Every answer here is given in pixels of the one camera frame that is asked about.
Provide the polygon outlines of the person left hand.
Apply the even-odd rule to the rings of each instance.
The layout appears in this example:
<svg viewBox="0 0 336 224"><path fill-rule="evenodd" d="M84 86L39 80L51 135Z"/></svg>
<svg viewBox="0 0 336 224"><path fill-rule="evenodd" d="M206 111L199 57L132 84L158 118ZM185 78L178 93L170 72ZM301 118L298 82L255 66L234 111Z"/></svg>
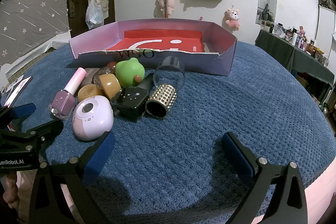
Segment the person left hand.
<svg viewBox="0 0 336 224"><path fill-rule="evenodd" d="M17 173L10 173L5 179L6 190L3 193L3 200L8 204L11 209L18 209L19 197L17 186Z"/></svg>

